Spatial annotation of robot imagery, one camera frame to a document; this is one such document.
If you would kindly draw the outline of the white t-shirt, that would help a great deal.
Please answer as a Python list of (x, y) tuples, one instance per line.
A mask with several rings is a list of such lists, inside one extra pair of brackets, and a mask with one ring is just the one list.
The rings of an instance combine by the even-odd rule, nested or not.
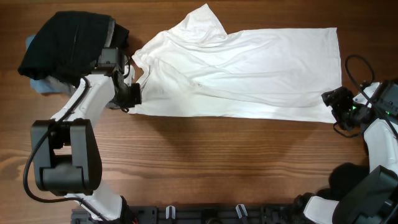
[(332, 123), (324, 92), (341, 86), (337, 29), (225, 32), (209, 6), (132, 56), (151, 116), (225, 116)]

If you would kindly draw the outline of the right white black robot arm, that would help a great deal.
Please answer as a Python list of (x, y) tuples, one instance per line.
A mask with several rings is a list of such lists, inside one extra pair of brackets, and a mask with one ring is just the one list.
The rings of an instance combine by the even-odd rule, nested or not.
[(354, 96), (345, 87), (322, 94), (336, 123), (363, 130), (369, 174), (341, 200), (310, 197), (303, 214), (314, 223), (397, 223), (397, 81), (373, 83)]

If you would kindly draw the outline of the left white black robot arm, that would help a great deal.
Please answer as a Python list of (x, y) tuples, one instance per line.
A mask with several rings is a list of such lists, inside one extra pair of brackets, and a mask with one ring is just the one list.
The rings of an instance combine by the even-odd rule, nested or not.
[(32, 152), (23, 188), (41, 203), (75, 201), (93, 223), (137, 223), (126, 199), (102, 181), (102, 161), (93, 127), (103, 109), (120, 96), (128, 107), (139, 104), (133, 66), (100, 70), (83, 76), (68, 103), (48, 120), (31, 127)]

